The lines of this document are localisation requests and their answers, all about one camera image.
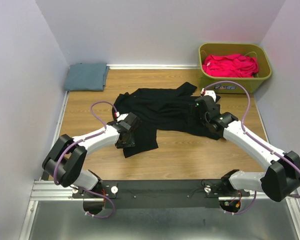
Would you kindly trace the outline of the black t-shirt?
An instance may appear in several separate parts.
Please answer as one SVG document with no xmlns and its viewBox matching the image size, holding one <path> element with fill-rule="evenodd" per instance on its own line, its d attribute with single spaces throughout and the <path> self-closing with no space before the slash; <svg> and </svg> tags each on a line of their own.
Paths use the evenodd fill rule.
<svg viewBox="0 0 300 240">
<path fill-rule="evenodd" d="M 123 149 L 125 158 L 158 148 L 157 130 L 184 132 L 194 136 L 219 140 L 197 119 L 191 110 L 197 87 L 189 82 L 175 89 L 139 88 L 133 93 L 121 93 L 114 106 L 120 114 L 133 113 L 141 123 L 134 132 L 135 146 Z"/>
</svg>

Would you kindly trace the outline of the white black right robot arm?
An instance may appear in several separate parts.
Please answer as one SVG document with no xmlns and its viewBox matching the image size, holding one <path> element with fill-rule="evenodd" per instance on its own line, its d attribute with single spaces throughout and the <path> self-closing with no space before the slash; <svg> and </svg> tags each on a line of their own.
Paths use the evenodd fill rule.
<svg viewBox="0 0 300 240">
<path fill-rule="evenodd" d="M 224 195 L 249 190 L 265 193 L 271 200 L 280 202 L 300 187 L 300 157 L 294 151 L 275 148 L 230 112 L 221 113 L 220 105 L 209 95 L 198 97 L 191 112 L 209 132 L 234 143 L 263 168 L 262 172 L 232 170 L 224 175 L 220 183 Z"/>
</svg>

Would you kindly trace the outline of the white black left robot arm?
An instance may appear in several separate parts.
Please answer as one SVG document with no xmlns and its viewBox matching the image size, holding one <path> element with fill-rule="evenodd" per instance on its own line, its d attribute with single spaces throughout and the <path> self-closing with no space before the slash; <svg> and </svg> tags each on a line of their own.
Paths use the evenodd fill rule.
<svg viewBox="0 0 300 240">
<path fill-rule="evenodd" d="M 135 146 L 135 131 L 141 120 L 134 113 L 118 116 L 104 127 L 81 136 L 60 136 L 54 143 L 42 163 L 56 185 L 69 187 L 74 185 L 91 198 L 101 191 L 101 179 L 90 170 L 83 170 L 88 155 L 108 146 L 117 149 Z"/>
</svg>

